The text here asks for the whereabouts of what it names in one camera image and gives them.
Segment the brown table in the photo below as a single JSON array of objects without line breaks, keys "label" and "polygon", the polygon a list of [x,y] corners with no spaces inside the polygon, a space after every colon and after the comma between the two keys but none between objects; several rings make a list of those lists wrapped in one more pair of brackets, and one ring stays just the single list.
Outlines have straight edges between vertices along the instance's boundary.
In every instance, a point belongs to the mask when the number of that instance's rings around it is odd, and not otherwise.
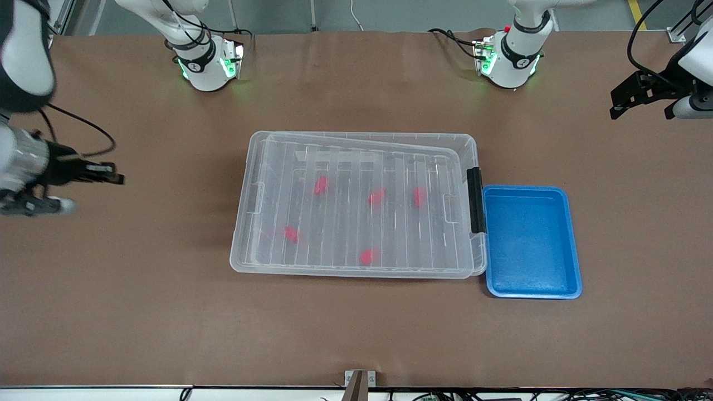
[{"label": "brown table", "polygon": [[[243,81],[200,93],[163,38],[58,37],[54,103],[116,137],[105,160],[127,181],[57,188],[71,217],[0,220],[1,384],[331,385],[369,368],[382,385],[710,386],[711,123],[666,121],[664,103],[610,120],[627,38],[553,34],[513,92],[431,34],[261,36]],[[637,55],[660,67],[675,49],[642,33]],[[105,145],[50,117],[64,143]],[[259,130],[473,135],[486,184],[567,191],[584,293],[236,273]]]}]

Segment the storage box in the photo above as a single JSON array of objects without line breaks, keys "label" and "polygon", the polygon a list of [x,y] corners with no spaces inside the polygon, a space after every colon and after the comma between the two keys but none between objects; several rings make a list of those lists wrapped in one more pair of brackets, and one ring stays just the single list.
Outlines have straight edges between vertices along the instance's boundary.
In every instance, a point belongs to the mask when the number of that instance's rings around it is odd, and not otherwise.
[{"label": "storage box", "polygon": [[231,266],[246,273],[466,278],[486,267],[471,232],[464,134],[288,133],[250,140]]}]

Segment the black handle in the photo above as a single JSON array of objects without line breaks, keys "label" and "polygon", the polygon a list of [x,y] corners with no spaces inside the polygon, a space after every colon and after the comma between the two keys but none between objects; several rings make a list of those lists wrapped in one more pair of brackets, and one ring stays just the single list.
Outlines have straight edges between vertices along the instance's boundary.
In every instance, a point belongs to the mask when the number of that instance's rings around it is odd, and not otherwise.
[{"label": "black handle", "polygon": [[471,231],[474,234],[487,233],[481,168],[473,167],[466,171],[466,175],[468,176],[468,199],[471,207]]}]

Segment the yellow floor stripe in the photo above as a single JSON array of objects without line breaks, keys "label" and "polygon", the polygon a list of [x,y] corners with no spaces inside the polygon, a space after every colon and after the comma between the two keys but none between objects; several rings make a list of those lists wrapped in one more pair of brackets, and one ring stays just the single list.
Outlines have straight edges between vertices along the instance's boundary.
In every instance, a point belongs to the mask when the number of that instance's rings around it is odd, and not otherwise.
[{"label": "yellow floor stripe", "polygon": [[[639,2],[637,0],[629,0],[629,8],[631,9],[631,15],[634,16],[634,23],[639,22],[641,19],[641,8],[639,8]],[[641,23],[641,28],[644,31],[646,30],[646,23],[642,22]]]}]

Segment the red object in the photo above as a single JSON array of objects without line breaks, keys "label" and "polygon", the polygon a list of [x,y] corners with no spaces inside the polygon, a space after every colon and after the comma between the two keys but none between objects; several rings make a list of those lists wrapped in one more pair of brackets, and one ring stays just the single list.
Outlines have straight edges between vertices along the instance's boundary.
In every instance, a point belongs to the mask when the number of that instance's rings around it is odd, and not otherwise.
[{"label": "red object", "polygon": [[414,205],[420,208],[421,205],[426,204],[426,191],[422,191],[421,188],[414,188]]},{"label": "red object", "polygon": [[327,191],[327,185],[329,181],[326,176],[319,176],[317,182],[314,183],[314,194],[321,195]]},{"label": "red object", "polygon": [[289,226],[285,227],[284,237],[292,241],[293,243],[297,243],[297,230]]},{"label": "red object", "polygon": [[386,189],[384,189],[384,188],[377,189],[376,191],[372,192],[371,195],[369,195],[369,205],[379,206],[379,205],[381,205],[381,202],[384,201],[385,197],[386,197]]},{"label": "red object", "polygon": [[378,253],[373,248],[369,248],[359,255],[359,259],[362,265],[368,266],[376,262],[379,258]]}]

